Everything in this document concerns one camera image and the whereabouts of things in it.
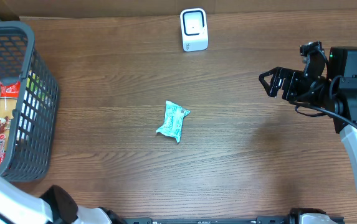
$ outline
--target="gray plastic basket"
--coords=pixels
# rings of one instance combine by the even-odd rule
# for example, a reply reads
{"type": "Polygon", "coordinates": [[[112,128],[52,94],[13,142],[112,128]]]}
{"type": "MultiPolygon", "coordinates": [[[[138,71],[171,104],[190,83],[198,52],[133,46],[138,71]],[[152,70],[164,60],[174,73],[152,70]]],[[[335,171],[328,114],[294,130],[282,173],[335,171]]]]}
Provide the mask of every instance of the gray plastic basket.
{"type": "Polygon", "coordinates": [[[34,49],[34,33],[22,22],[0,22],[0,82],[21,82],[0,176],[27,182],[49,168],[59,87],[34,49]]]}

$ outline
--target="wooden table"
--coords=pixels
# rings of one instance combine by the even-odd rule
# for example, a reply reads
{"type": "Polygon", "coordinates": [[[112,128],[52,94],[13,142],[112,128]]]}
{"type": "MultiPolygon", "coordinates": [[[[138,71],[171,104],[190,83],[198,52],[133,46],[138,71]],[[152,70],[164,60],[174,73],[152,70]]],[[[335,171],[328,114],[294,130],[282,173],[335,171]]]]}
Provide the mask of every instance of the wooden table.
{"type": "Polygon", "coordinates": [[[78,204],[123,217],[254,218],[315,207],[357,223],[346,151],[327,117],[269,98],[259,74],[302,70],[298,46],[357,46],[357,10],[207,15],[184,53],[179,16],[27,22],[61,98],[49,173],[78,204]],[[165,101],[189,110],[181,142],[155,134],[165,101]]]}

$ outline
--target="white device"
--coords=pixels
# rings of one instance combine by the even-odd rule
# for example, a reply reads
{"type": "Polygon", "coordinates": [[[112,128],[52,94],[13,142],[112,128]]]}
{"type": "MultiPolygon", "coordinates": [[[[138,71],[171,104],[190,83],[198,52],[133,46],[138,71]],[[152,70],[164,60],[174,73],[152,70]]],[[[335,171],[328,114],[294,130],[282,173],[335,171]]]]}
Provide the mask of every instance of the white device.
{"type": "Polygon", "coordinates": [[[183,49],[186,52],[204,50],[209,45],[206,12],[201,8],[185,9],[179,16],[183,49]]]}

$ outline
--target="snack package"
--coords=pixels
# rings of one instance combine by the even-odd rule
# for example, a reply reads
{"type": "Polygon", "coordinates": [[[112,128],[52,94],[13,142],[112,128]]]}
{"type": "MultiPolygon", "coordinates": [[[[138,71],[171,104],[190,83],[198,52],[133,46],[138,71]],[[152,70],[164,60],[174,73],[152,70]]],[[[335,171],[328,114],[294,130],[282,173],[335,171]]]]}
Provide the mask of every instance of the snack package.
{"type": "Polygon", "coordinates": [[[168,137],[173,137],[177,143],[181,140],[181,130],[183,128],[184,117],[191,111],[183,107],[166,101],[166,112],[164,114],[164,124],[156,130],[156,133],[164,134],[168,137]]]}
{"type": "Polygon", "coordinates": [[[13,119],[12,110],[16,108],[20,86],[19,82],[12,85],[0,83],[0,164],[7,150],[9,128],[13,119]]]}

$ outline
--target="red snack package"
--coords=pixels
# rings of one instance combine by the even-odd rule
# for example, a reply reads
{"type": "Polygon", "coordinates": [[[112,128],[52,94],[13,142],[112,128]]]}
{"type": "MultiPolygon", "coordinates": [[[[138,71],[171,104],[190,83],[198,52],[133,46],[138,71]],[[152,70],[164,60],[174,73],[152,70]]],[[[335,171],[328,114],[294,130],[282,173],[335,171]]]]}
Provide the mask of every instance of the red snack package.
{"type": "Polygon", "coordinates": [[[0,83],[0,165],[7,150],[9,128],[13,119],[12,110],[16,108],[20,82],[12,85],[0,83]]]}

